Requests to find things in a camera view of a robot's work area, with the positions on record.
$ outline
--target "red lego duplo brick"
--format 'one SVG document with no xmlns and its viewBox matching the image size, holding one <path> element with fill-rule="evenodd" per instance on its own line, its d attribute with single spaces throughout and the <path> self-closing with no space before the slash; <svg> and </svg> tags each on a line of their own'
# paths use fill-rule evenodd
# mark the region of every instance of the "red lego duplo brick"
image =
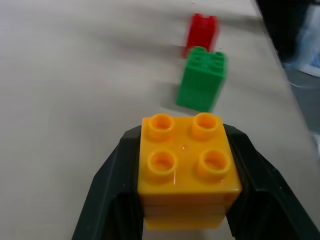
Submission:
<svg viewBox="0 0 320 240">
<path fill-rule="evenodd" d="M 192 16 L 190 30 L 183 50 L 183 57 L 188 56 L 191 48 L 199 46 L 212 51 L 219 33 L 218 20 L 215 16 L 205 17 L 199 13 Z"/>
</svg>

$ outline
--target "yellow lego duplo brick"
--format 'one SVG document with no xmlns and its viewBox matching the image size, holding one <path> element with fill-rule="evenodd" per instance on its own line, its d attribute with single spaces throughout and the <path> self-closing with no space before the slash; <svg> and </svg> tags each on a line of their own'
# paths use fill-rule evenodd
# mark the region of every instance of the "yellow lego duplo brick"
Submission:
<svg viewBox="0 0 320 240">
<path fill-rule="evenodd" d="M 210 113 L 142 120 L 142 205 L 223 205 L 242 190 L 222 120 Z"/>
<path fill-rule="evenodd" d="M 147 216 L 149 230 L 215 229 L 224 220 L 224 214 L 200 216 Z"/>
<path fill-rule="evenodd" d="M 225 215 L 232 203 L 224 205 L 170 205 L 170 206 L 145 206 L 144 216 L 205 216 Z"/>
</svg>

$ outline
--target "red block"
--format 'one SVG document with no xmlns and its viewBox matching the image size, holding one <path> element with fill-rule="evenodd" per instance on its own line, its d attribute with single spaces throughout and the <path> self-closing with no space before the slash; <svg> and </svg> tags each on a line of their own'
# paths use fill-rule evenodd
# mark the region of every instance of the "red block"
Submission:
<svg viewBox="0 0 320 240">
<path fill-rule="evenodd" d="M 200 46 L 211 52 L 216 43 L 219 26 L 215 16 L 205 17 L 199 13 L 192 16 L 191 26 L 188 34 L 186 46 L 183 51 L 183 57 L 188 56 L 189 49 Z"/>
</svg>

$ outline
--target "white table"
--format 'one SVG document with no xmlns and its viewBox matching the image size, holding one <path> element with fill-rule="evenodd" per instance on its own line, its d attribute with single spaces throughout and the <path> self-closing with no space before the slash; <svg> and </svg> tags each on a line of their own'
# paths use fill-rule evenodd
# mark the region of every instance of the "white table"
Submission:
<svg viewBox="0 0 320 240">
<path fill-rule="evenodd" d="M 195 113 L 173 102 L 194 12 L 219 17 L 216 47 L 229 59 L 215 112 L 248 134 L 320 226 L 316 151 L 251 0 L 2 0 L 0 239 L 71 239 L 122 134 L 158 112 Z M 232 239 L 226 222 L 144 238 L 164 235 Z"/>
</svg>

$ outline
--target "green lego duplo brick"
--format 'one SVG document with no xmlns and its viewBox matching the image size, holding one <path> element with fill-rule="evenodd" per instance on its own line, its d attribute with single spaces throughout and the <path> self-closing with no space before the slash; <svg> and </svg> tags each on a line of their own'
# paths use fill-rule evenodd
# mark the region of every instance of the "green lego duplo brick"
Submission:
<svg viewBox="0 0 320 240">
<path fill-rule="evenodd" d="M 227 57 L 222 52 L 207 52 L 196 46 L 188 56 L 176 98 L 179 106 L 210 112 L 227 75 Z"/>
</svg>

